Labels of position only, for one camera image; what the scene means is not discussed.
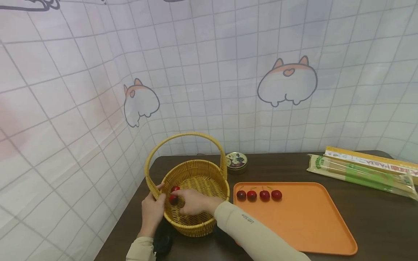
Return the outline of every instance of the cherry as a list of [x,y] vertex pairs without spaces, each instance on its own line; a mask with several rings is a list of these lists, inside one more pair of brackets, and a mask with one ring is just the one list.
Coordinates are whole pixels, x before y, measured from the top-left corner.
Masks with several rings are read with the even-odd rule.
[[245,191],[240,190],[237,192],[237,198],[239,201],[244,201],[247,199],[247,194],[245,193]]
[[257,192],[250,190],[247,192],[247,198],[249,201],[256,201],[257,200]]
[[269,201],[270,200],[270,193],[267,190],[260,191],[260,198],[262,201]]
[[282,193],[280,190],[273,190],[271,192],[271,198],[274,200],[281,200],[282,199]]
[[176,195],[171,195],[169,198],[170,204],[175,205],[178,203],[178,197]]
[[171,188],[171,192],[176,191],[176,190],[180,190],[180,187],[179,186],[174,186],[174,187]]

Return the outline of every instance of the cat ears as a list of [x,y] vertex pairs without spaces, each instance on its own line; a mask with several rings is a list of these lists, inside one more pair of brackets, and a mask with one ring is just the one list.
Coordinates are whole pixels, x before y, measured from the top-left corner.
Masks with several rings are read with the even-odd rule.
[[[138,78],[135,78],[133,85],[143,85],[143,84]],[[125,95],[126,95],[128,92],[128,87],[126,87],[126,85],[123,85],[123,89],[125,90]]]
[[299,64],[304,64],[304,65],[309,65],[309,60],[308,57],[306,55],[304,55],[300,60],[299,60]]
[[[300,60],[299,64],[309,65],[309,60],[306,55],[304,55]],[[283,65],[282,58],[277,59],[276,63],[273,65],[273,69]]]
[[135,78],[135,81],[133,82],[134,85],[143,85],[142,82],[138,79]]
[[273,65],[273,69],[283,65],[282,58],[277,59],[276,63]]

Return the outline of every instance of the round tin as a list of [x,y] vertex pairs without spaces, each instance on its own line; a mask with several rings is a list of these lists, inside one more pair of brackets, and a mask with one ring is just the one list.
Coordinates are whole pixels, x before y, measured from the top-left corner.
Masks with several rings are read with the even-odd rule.
[[247,171],[247,156],[240,152],[231,152],[226,155],[227,169],[231,175],[241,175]]

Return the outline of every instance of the white grid backdrop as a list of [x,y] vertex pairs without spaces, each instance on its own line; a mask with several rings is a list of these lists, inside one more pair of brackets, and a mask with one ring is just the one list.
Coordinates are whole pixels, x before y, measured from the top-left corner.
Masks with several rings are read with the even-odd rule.
[[[180,132],[210,134],[227,152],[330,145],[417,162],[416,2],[63,0],[60,10],[0,10],[1,259],[93,260],[148,153]],[[276,59],[303,55],[318,74],[312,97],[262,102],[256,88]],[[135,78],[161,106],[131,128],[123,85]],[[184,137],[155,157],[196,153],[217,148]]]

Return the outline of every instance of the spaghetti package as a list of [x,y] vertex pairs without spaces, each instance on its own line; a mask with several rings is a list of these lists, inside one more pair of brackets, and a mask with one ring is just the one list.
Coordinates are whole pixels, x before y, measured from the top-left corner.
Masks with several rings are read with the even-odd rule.
[[418,200],[410,173],[396,173],[309,154],[307,171]]

